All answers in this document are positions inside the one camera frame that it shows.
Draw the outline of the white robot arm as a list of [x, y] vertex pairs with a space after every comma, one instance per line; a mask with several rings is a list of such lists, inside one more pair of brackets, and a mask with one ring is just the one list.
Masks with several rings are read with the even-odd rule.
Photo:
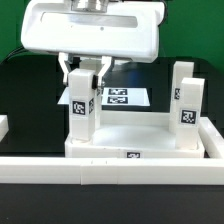
[[94, 87], [116, 59], [151, 63], [158, 57], [164, 0], [31, 0], [21, 42], [32, 52], [56, 54], [65, 74], [74, 57], [99, 57], [104, 66]]

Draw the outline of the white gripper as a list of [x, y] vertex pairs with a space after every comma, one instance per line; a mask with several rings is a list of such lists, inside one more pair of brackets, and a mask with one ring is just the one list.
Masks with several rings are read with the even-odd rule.
[[158, 57], [162, 2], [111, 2], [104, 12], [75, 11], [71, 0], [31, 0], [22, 31], [23, 46], [33, 52], [57, 54], [68, 85], [74, 56], [103, 56], [92, 88], [103, 87], [113, 58], [151, 63]]

